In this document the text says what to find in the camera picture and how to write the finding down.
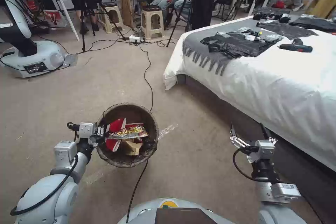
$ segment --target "yellow sticker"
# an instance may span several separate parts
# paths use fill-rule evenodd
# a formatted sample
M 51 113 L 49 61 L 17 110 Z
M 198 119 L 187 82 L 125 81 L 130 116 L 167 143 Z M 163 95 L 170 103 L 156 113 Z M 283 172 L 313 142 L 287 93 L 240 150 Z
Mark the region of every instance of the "yellow sticker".
M 165 201 L 161 204 L 160 208 L 176 208 L 178 207 L 175 202 L 173 201 Z

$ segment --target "black pants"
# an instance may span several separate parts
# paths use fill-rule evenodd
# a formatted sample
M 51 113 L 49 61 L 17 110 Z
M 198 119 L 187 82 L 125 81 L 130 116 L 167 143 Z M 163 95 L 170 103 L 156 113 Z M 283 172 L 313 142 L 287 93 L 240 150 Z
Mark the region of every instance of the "black pants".
M 215 0 L 192 0 L 191 29 L 210 25 Z

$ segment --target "gray blanket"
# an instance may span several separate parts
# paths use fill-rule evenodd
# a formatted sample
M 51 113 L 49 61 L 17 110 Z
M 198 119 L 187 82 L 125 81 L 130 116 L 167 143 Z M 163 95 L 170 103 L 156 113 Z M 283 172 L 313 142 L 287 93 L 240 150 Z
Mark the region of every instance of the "gray blanket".
M 223 75 L 224 69 L 230 62 L 230 59 L 221 52 L 209 52 L 208 46 L 202 44 L 200 41 L 205 37 L 214 36 L 217 32 L 231 32 L 233 30 L 238 30 L 241 27 L 249 27 L 257 32 L 262 31 L 262 36 L 274 34 L 256 27 L 257 22 L 257 20 L 250 18 L 235 23 L 229 23 L 227 25 L 191 33 L 185 38 L 183 42 L 183 54 L 186 57 L 193 55 L 193 62 L 195 64 L 199 63 L 200 67 L 205 67 L 208 62 L 210 62 L 209 72 L 213 69 L 215 63 L 217 63 L 216 74 L 218 74 L 220 71 L 220 75 Z

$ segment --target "white robot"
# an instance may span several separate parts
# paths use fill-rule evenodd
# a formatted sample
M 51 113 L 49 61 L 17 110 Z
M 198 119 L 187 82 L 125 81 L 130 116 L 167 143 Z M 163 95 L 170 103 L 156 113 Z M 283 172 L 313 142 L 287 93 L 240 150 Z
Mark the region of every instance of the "white robot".
M 11 211 L 16 215 L 16 224 L 66 224 L 72 212 L 78 190 L 78 184 L 89 163 L 92 151 L 101 141 L 100 127 L 93 122 L 79 125 L 68 123 L 68 127 L 79 132 L 79 142 L 61 141 L 54 148 L 56 167 L 50 176 L 42 178 L 31 186 Z M 305 224 L 287 205 L 301 195 L 294 184 L 279 181 L 270 159 L 273 156 L 276 140 L 257 141 L 250 146 L 237 138 L 231 130 L 231 142 L 238 152 L 248 155 L 253 173 L 249 179 L 256 181 L 256 190 L 261 200 L 259 211 L 260 224 Z M 232 224 L 227 219 L 202 206 L 175 198 L 159 198 L 135 206 L 125 215 L 119 224 L 165 224 L 165 223 L 202 223 Z
M 76 55 L 52 41 L 33 41 L 31 35 L 16 1 L 0 0 L 0 42 L 13 45 L 1 54 L 2 67 L 15 77 L 27 78 L 76 64 Z

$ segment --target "blanket fringe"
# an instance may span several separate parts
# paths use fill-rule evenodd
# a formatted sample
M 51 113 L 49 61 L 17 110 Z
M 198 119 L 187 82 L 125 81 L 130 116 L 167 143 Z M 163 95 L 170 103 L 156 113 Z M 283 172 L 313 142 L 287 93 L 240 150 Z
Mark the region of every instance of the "blanket fringe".
M 216 60 L 211 59 L 208 56 L 195 51 L 194 49 L 192 49 L 190 46 L 186 45 L 185 43 L 183 43 L 182 52 L 183 52 L 183 55 L 185 57 L 188 57 L 188 58 L 193 53 L 193 57 L 192 57 L 193 59 L 192 59 L 192 61 L 195 64 L 197 64 L 197 62 L 201 58 L 201 60 L 199 62 L 199 66 L 202 67 L 202 68 L 204 68 L 206 66 L 206 64 L 210 61 L 211 63 L 210 63 L 210 66 L 209 66 L 209 72 L 213 69 L 215 63 L 217 63 L 218 67 L 216 68 L 215 74 L 217 75 L 219 73 L 219 71 L 220 71 L 221 72 L 220 75 L 223 76 L 223 72 L 224 72 L 224 69 L 225 69 L 225 60 L 226 59 L 223 59 L 223 60 L 220 60 L 219 62 L 217 62 Z

